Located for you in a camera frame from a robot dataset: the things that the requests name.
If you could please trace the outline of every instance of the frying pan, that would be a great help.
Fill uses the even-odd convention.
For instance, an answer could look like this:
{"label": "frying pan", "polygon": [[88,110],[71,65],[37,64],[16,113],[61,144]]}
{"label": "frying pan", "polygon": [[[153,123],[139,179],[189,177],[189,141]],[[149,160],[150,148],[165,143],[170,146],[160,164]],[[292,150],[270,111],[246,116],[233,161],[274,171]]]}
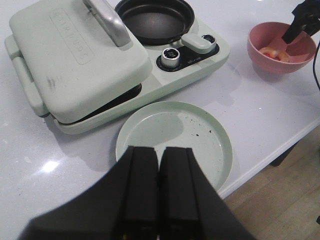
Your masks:
{"label": "frying pan", "polygon": [[122,0],[115,11],[143,45],[175,42],[195,20],[193,9],[184,0]]}

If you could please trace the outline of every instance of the silver handle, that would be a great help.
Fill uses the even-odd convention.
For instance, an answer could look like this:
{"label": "silver handle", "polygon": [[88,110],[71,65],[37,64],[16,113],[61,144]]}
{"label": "silver handle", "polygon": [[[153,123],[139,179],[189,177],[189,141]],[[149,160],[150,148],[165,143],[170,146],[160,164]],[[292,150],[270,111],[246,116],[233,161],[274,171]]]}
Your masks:
{"label": "silver handle", "polygon": [[125,24],[106,0],[83,0],[83,3],[91,10],[115,45],[122,47],[131,41]]}

